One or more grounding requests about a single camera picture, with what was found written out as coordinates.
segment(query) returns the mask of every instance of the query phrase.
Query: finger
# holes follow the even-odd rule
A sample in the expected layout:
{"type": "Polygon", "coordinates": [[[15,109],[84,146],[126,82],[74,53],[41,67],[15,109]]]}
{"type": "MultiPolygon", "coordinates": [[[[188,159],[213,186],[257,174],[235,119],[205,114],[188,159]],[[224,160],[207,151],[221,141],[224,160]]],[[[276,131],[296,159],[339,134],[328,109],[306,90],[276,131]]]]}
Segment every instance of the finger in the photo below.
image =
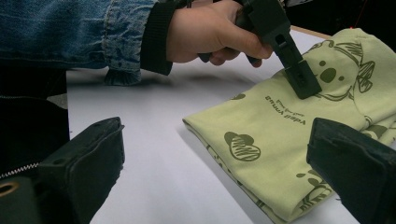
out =
{"type": "Polygon", "coordinates": [[[273,53],[271,45],[262,43],[258,36],[235,25],[221,31],[220,39],[224,41],[226,47],[237,49],[258,59],[268,59],[273,53]]]}
{"type": "Polygon", "coordinates": [[[256,62],[254,62],[252,65],[253,65],[253,67],[258,68],[258,67],[262,66],[262,60],[258,60],[256,62]]]}
{"type": "Polygon", "coordinates": [[[213,55],[210,56],[209,61],[215,66],[220,66],[225,63],[225,60],[222,60],[221,58],[213,57],[213,55]]]}
{"type": "Polygon", "coordinates": [[[240,52],[238,50],[224,48],[224,49],[220,49],[218,51],[213,52],[212,56],[222,59],[224,61],[230,61],[230,60],[236,58],[239,55],[239,53],[240,52]]]}

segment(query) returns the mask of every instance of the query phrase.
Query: light green fabric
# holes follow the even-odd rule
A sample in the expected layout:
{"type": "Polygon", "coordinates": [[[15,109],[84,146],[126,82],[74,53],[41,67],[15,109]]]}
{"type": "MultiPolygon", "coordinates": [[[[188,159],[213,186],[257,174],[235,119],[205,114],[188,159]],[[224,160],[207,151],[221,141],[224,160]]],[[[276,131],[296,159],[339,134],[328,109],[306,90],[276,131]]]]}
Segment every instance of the light green fabric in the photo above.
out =
{"type": "Polygon", "coordinates": [[[187,127],[275,222],[310,211],[333,191],[306,163],[314,118],[332,119],[390,144],[396,136],[396,55],[360,29],[316,44],[304,58],[323,91],[300,100],[281,70],[187,127]]]}

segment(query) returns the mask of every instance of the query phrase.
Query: denim jacket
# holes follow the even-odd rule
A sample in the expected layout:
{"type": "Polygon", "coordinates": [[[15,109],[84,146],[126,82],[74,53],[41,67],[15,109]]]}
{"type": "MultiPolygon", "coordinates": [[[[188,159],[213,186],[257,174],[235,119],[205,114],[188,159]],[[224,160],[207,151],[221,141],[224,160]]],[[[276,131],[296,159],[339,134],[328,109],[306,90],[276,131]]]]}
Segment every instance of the denim jacket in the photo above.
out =
{"type": "Polygon", "coordinates": [[[3,0],[0,65],[103,68],[106,84],[140,80],[145,25],[156,0],[3,0]]]}

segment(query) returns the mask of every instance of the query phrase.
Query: koala print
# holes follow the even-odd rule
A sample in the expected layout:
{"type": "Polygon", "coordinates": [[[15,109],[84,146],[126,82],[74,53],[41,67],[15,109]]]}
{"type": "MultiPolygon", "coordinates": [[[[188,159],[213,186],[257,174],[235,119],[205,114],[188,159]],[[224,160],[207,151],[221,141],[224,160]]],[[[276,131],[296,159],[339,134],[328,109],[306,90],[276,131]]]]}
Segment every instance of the koala print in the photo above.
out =
{"type": "Polygon", "coordinates": [[[347,97],[353,100],[354,91],[365,93],[373,87],[370,78],[375,70],[375,62],[363,61],[361,44],[335,44],[332,40],[326,40],[314,45],[307,53],[315,54],[313,49],[319,48],[320,61],[318,64],[311,63],[314,74],[324,90],[317,94],[317,97],[330,101],[341,101],[347,97]]]}

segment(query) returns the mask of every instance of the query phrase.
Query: hand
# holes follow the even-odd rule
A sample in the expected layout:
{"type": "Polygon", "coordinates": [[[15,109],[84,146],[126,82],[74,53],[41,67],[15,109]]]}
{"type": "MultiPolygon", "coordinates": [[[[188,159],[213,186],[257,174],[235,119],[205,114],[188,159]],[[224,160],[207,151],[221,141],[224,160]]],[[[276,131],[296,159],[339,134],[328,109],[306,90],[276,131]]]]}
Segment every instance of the hand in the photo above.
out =
{"type": "MultiPolygon", "coordinates": [[[[273,50],[251,32],[234,25],[242,6],[223,0],[201,7],[177,9],[171,20],[166,40],[166,58],[174,63],[187,63],[197,53],[212,52],[210,62],[221,65],[242,51],[258,59],[267,59],[273,50]]],[[[259,60],[253,64],[261,66],[259,60]]]]}

